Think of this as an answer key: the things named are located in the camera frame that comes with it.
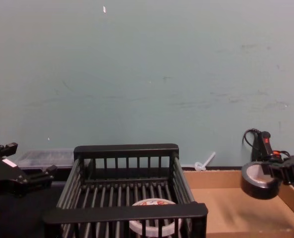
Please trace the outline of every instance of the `cardboard tray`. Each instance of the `cardboard tray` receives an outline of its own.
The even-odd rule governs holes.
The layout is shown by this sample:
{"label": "cardboard tray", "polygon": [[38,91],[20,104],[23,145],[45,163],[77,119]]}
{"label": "cardboard tray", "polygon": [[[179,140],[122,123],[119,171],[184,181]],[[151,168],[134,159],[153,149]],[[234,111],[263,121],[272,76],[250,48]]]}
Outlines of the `cardboard tray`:
{"label": "cardboard tray", "polygon": [[258,200],[240,188],[240,171],[184,172],[197,202],[208,208],[207,238],[294,238],[294,187]]}

